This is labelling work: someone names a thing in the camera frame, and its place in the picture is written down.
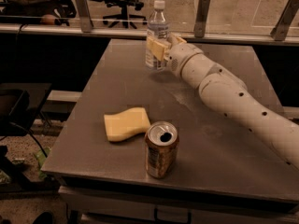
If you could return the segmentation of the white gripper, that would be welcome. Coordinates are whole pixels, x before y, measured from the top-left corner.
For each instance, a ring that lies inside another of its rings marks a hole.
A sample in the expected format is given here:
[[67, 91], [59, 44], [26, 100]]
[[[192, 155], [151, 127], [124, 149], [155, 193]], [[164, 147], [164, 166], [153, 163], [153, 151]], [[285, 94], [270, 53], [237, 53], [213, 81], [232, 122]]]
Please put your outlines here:
[[203, 51], [195, 45], [186, 43], [185, 39], [173, 33], [169, 34], [167, 41], [148, 36], [147, 49], [160, 62], [166, 60], [169, 55], [167, 68], [176, 77], [181, 77], [181, 71], [190, 58], [197, 54], [203, 54]]

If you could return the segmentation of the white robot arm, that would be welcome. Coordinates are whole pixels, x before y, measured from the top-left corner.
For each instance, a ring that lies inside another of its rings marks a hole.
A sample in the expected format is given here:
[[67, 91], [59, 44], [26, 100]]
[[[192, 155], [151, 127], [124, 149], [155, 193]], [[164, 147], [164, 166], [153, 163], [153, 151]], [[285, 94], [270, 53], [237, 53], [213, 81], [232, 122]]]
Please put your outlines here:
[[246, 84], [183, 38], [146, 38], [146, 48], [165, 68], [198, 91], [203, 104], [254, 133], [281, 159], [299, 168], [299, 125], [268, 109]]

